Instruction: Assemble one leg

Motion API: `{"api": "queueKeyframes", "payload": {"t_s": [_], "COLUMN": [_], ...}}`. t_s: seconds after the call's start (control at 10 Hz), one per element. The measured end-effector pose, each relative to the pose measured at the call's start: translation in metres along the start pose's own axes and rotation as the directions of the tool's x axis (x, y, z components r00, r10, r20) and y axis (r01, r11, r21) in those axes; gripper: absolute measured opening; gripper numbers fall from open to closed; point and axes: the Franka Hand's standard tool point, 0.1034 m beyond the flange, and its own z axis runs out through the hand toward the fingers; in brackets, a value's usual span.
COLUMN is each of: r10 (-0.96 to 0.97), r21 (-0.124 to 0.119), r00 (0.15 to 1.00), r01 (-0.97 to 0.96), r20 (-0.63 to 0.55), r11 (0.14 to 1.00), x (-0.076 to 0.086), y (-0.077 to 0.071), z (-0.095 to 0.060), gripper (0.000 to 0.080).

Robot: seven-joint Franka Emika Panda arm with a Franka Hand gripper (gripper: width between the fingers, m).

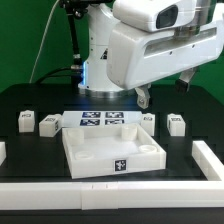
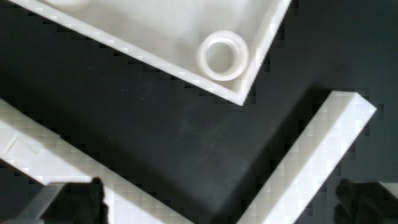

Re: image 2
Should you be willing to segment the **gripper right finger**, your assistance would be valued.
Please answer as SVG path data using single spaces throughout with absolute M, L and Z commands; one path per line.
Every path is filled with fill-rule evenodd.
M 336 197 L 334 224 L 398 224 L 398 197 L 378 182 L 343 179 Z

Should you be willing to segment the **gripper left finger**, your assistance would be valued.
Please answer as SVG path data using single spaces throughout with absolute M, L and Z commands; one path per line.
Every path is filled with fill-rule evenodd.
M 108 224 L 101 179 L 51 182 L 7 224 Z

